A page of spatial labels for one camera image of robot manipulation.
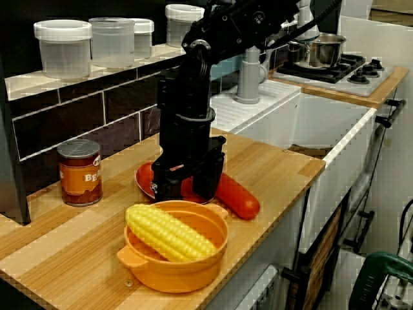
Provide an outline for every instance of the can lid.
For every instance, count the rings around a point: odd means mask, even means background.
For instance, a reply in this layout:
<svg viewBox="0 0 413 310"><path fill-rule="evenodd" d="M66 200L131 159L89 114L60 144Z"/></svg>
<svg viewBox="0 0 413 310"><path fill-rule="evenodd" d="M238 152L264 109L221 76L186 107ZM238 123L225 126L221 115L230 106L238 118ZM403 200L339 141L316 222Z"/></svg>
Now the can lid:
<svg viewBox="0 0 413 310"><path fill-rule="evenodd" d="M98 143L86 140L75 139L63 142L57 147L57 153L64 158L82 159L97 154L100 150Z"/></svg>

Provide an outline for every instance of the can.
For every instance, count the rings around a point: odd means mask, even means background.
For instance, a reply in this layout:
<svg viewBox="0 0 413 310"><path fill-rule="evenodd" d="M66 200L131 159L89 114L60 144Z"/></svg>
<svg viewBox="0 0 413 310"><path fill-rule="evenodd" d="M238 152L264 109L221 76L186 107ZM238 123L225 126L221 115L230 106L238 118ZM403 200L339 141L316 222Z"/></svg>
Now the can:
<svg viewBox="0 0 413 310"><path fill-rule="evenodd" d="M67 205L84 207L103 195L98 143L86 139L66 141L57 147L62 199Z"/></svg>

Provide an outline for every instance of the white shelf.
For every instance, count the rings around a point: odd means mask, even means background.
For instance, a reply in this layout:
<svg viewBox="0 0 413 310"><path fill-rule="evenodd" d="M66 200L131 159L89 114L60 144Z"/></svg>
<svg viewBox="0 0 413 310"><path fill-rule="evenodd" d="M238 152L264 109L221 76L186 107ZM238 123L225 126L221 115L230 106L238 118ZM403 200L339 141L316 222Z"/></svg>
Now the white shelf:
<svg viewBox="0 0 413 310"><path fill-rule="evenodd" d="M49 90L90 81L92 79L109 76L111 74L142 67L145 65L151 65L152 63L171 59L183 54L185 54L185 51L182 48L176 48L162 44L152 47L152 56L150 58L135 59L134 64L130 67L103 68L92 65L90 75L79 79L52 79L45 76L41 71L22 74L20 76L8 77L5 79L8 100L13 101L24 97L40 94L42 92L47 92Z"/></svg>

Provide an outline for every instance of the wooden countertop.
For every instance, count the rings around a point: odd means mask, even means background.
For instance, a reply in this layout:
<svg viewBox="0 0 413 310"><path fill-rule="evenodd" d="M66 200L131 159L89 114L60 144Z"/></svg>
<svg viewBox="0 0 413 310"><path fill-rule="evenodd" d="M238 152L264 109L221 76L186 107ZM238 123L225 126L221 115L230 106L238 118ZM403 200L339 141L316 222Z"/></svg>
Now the wooden countertop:
<svg viewBox="0 0 413 310"><path fill-rule="evenodd" d="M325 166L322 160L241 136L213 133L227 137L224 171L256 196L261 210L249 222L230 212L228 248L212 284L193 293L160 293L141 285L117 260L125 245L126 208L150 202L137 188L134 173L159 156L158 135L102 161L104 196L99 203L65 205L57 182L28 197L30 225L0 216L0 277L46 309L206 306Z"/></svg>
<svg viewBox="0 0 413 310"><path fill-rule="evenodd" d="M291 81L286 81L284 79L276 79L272 77L272 70L269 73L268 78L272 81L277 81L280 83L286 83L290 85L295 85L301 87L301 92L305 94L310 94L314 96L324 97L328 99L334 99L338 101L344 101L348 103L353 103L355 105L363 105L368 108L379 109L379 107L385 102L388 95L396 89L399 83L407 75L408 69L403 67L394 67L394 72L384 81L369 97L361 97L352 94L346 94L344 92L336 92L335 90L324 89L320 87L310 86L303 83L296 83Z"/></svg>

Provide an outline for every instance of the stove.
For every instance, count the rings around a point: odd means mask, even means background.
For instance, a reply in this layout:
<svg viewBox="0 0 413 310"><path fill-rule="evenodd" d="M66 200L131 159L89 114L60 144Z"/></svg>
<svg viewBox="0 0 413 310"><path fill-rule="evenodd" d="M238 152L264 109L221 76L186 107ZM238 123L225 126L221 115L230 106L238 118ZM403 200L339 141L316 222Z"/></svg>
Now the stove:
<svg viewBox="0 0 413 310"><path fill-rule="evenodd" d="M286 62L272 77L369 97L393 71L392 67L382 67L377 59L368 63L362 56L342 54L334 68L308 69Z"/></svg>

